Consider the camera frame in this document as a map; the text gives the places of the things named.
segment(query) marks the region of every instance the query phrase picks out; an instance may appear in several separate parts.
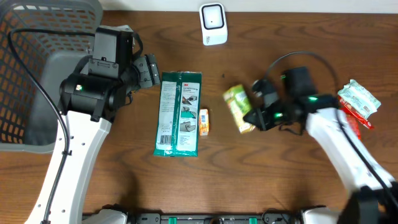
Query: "wood grain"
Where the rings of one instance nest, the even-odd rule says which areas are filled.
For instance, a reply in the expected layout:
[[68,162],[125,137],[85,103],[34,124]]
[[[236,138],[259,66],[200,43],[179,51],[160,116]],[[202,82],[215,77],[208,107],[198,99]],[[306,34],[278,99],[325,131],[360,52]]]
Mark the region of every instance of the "wood grain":
[[[103,24],[130,25],[155,53],[163,71],[203,72],[201,107],[210,110],[211,130],[199,139],[197,158],[152,155],[159,90],[140,90],[121,109],[99,153],[85,212],[121,203],[128,209],[165,213],[261,213],[324,204],[342,208],[346,192],[320,146],[271,130],[240,135],[221,94],[243,83],[249,89],[277,57],[295,50],[325,56],[340,76],[354,78],[382,103],[361,128],[371,154],[398,176],[398,19],[377,14],[228,13],[228,41],[205,47],[194,12],[104,12]],[[306,56],[292,57],[271,75],[307,65],[321,92],[333,92],[330,74]],[[249,97],[254,105],[255,99]],[[0,223],[21,223],[39,195],[50,155],[2,153]]]

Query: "gray basket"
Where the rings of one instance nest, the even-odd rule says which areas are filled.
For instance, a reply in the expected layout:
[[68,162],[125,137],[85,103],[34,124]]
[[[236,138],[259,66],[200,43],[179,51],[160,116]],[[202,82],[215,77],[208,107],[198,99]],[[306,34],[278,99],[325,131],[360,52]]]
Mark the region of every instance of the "gray basket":
[[[103,15],[98,0],[6,0],[0,3],[0,151],[51,152],[57,118],[24,69],[11,55],[14,28],[94,33]],[[59,86],[94,37],[18,33],[14,45],[24,63],[57,105]]]

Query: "green led light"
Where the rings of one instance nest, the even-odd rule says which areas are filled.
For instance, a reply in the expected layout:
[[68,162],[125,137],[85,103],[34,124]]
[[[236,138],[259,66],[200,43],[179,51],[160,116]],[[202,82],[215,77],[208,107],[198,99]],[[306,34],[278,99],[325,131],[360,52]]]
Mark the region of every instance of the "green led light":
[[175,217],[170,217],[170,218],[169,218],[169,224],[177,224],[177,218],[175,218]]
[[274,117],[275,117],[275,118],[281,118],[281,117],[283,117],[283,115],[284,115],[284,114],[282,114],[282,113],[276,113],[276,114],[274,115]]
[[318,98],[317,98],[317,97],[314,97],[314,96],[310,96],[310,97],[308,97],[308,99],[309,99],[310,101],[317,101],[317,100],[318,100]]
[[249,218],[249,224],[257,224],[257,218]]
[[82,90],[83,90],[83,87],[82,87],[81,85],[77,85],[77,86],[76,86],[76,90],[82,91]]

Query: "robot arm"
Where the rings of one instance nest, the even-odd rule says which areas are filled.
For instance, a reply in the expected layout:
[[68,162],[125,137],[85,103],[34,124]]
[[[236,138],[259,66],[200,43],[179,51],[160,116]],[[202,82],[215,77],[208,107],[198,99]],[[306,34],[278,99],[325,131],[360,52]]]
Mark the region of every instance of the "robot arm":
[[[369,172],[364,162],[341,132],[336,120],[335,110],[335,108],[325,108],[318,110],[316,113],[310,113],[305,126],[306,130],[326,152],[349,194],[360,190],[364,186],[368,186],[372,190],[382,189],[380,183]],[[356,137],[346,120],[344,112],[339,111],[338,114],[350,139],[384,183],[388,187],[392,187],[391,182],[395,181],[393,176],[374,160],[362,142]]]
[[[134,39],[140,50],[133,54]],[[141,52],[142,42],[130,27],[97,28],[93,56],[83,57],[60,86],[58,107],[70,135],[69,153],[61,166],[60,178],[56,175],[65,155],[65,141],[58,121],[49,169],[26,224],[82,223],[83,204],[96,156],[117,110],[126,104],[126,96],[131,97],[131,91],[160,83],[154,55],[141,56]],[[81,73],[85,65],[88,74]],[[46,207],[50,212],[44,218]],[[102,210],[83,223],[126,222],[126,214]]]
[[[389,206],[385,219],[396,221],[392,205],[379,201],[382,186],[370,173],[364,162],[359,158],[336,120],[336,108],[325,108],[310,113],[307,118],[306,130],[325,150],[331,163],[337,170],[344,187],[351,196],[343,212],[336,212],[326,207],[314,208],[302,212],[304,224],[336,224],[336,223],[382,223],[379,203]],[[377,175],[389,187],[393,188],[395,179],[385,171],[366,150],[349,126],[344,112],[338,110],[338,116],[349,138],[360,150],[361,154],[372,165]]]

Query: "red package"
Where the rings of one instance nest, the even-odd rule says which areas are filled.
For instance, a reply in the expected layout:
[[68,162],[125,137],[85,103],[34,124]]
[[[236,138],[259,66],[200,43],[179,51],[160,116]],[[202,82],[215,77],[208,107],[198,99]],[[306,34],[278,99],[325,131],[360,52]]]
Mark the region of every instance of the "red package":
[[351,114],[347,113],[345,110],[343,110],[343,111],[347,115],[347,121],[348,121],[349,126],[354,131],[354,133],[357,135],[358,139],[361,139],[361,133],[359,132],[359,126],[355,120],[355,117],[352,116]]
[[338,96],[338,100],[340,101],[340,103],[343,105],[342,110],[346,113],[349,114],[351,116],[354,116],[361,124],[363,124],[363,126],[367,127],[368,129],[374,129],[374,126],[368,121],[366,120],[361,113],[359,113],[358,111],[356,111],[347,101],[345,101],[344,99],[342,99],[341,96]]

